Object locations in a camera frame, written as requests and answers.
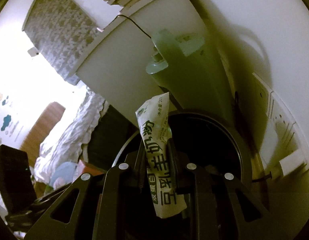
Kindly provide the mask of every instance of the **metal screw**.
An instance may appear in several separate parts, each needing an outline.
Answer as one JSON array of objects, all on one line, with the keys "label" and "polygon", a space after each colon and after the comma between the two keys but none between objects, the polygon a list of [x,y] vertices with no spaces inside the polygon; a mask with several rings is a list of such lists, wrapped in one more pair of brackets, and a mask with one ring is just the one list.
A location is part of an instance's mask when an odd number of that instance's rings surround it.
[{"label": "metal screw", "polygon": [[226,173],[225,178],[228,180],[233,180],[234,176],[231,173]]},{"label": "metal screw", "polygon": [[126,170],[129,167],[129,164],[127,163],[121,163],[119,164],[119,169]]},{"label": "metal screw", "polygon": [[82,180],[88,180],[88,179],[90,179],[90,174],[89,173],[83,173],[82,175],[81,175],[81,179]]},{"label": "metal screw", "polygon": [[188,163],[187,168],[189,170],[195,170],[197,168],[197,165],[195,165],[194,163]]}]

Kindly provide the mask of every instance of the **crumpled blanket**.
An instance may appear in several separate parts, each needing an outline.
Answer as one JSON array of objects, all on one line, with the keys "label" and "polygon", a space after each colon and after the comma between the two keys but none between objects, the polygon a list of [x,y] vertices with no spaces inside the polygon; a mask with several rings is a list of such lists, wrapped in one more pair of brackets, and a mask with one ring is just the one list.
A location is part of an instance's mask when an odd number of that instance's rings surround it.
[{"label": "crumpled blanket", "polygon": [[65,162],[78,162],[81,145],[91,139],[91,133],[104,116],[109,103],[87,87],[80,89],[82,96],[77,113],[65,110],[61,120],[40,144],[40,155],[34,165],[36,181],[49,184],[56,168]]}]

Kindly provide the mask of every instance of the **floral curtain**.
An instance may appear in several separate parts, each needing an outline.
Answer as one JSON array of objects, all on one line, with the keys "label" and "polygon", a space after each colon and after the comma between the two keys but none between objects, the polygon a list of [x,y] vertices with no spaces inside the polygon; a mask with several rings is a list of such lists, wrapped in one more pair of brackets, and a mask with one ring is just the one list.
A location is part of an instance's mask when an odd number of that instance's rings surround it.
[{"label": "floral curtain", "polygon": [[23,30],[65,81],[80,81],[70,73],[99,31],[73,0],[35,0]]}]

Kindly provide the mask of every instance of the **circular opening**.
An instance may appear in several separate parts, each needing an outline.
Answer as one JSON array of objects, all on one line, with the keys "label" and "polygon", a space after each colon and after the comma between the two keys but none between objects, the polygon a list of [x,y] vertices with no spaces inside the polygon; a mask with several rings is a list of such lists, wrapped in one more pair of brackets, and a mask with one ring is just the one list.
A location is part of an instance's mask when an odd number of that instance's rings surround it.
[{"label": "circular opening", "polygon": [[175,114],[168,119],[178,151],[202,167],[212,165],[222,174],[241,179],[240,155],[225,129],[199,114]]}]

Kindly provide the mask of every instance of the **black cable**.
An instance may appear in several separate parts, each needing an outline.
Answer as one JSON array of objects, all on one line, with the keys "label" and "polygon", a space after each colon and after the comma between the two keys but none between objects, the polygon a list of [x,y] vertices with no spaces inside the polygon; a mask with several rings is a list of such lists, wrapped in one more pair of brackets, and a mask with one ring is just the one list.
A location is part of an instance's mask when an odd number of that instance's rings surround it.
[{"label": "black cable", "polygon": [[123,14],[118,14],[118,15],[115,17],[115,19],[117,19],[119,16],[125,17],[125,18],[127,18],[128,20],[132,21],[133,24],[136,25],[136,26],[139,28],[139,30],[141,30],[145,35],[147,35],[149,38],[151,38],[151,36],[150,36],[148,33],[146,33],[143,29],[141,29],[141,27],[140,27],[138,24],[136,24],[134,20],[132,20],[131,18],[129,18],[128,16],[125,16],[125,15],[123,15]]},{"label": "black cable", "polygon": [[263,180],[266,180],[266,179],[269,179],[269,178],[271,178],[271,179],[272,179],[271,172],[270,172],[268,175],[263,176],[263,177],[262,177],[262,178],[260,178],[260,179],[253,179],[253,180],[252,180],[252,182],[260,182],[260,181],[263,181]]}]

